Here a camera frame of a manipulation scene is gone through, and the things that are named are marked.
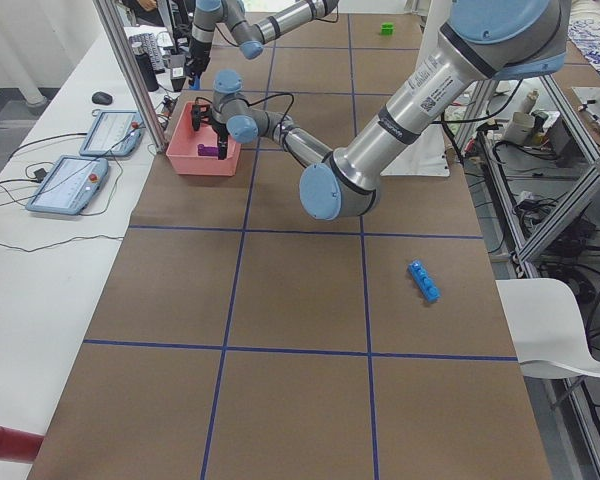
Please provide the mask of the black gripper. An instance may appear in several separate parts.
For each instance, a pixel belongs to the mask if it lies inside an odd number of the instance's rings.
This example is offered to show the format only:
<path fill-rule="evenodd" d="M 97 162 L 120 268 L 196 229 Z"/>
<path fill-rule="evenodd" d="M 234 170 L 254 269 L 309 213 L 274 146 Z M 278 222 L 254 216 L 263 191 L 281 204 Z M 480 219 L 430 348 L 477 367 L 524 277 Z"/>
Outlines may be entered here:
<path fill-rule="evenodd" d="M 196 75 L 198 83 L 203 84 L 208 77 L 207 67 L 210 62 L 211 44 L 208 42 L 191 42 L 189 45 L 189 57 L 186 66 L 189 69 L 187 75 L 188 87 L 196 87 Z"/>
<path fill-rule="evenodd" d="M 226 124 L 214 113 L 213 104 L 204 97 L 196 97 L 191 107 L 191 124 L 194 131 L 199 131 L 203 124 L 209 125 L 217 135 L 217 158 L 225 160 L 228 154 L 229 133 Z"/>

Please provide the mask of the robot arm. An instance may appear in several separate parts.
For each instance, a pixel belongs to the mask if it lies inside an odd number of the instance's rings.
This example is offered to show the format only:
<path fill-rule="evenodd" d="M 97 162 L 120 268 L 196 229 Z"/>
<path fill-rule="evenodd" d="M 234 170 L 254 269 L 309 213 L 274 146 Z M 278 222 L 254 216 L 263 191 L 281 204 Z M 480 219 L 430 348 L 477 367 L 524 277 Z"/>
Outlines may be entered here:
<path fill-rule="evenodd" d="M 221 138 L 266 137 L 290 153 L 304 168 L 299 197 L 311 217 L 363 216 L 379 199 L 382 171 L 472 83 L 561 69 L 570 14 L 568 1 L 452 2 L 436 47 L 344 148 L 328 147 L 288 114 L 253 107 L 230 69 L 216 75 L 211 103 L 196 116 Z"/>
<path fill-rule="evenodd" d="M 338 1 L 332 0 L 296 1 L 282 11 L 251 24 L 242 1 L 197 1 L 190 27 L 189 55 L 184 67 L 190 87 L 199 87 L 208 68 L 217 25 L 224 24 L 243 56 L 252 60 L 262 53 L 266 44 L 309 22 L 324 19 L 337 6 Z"/>

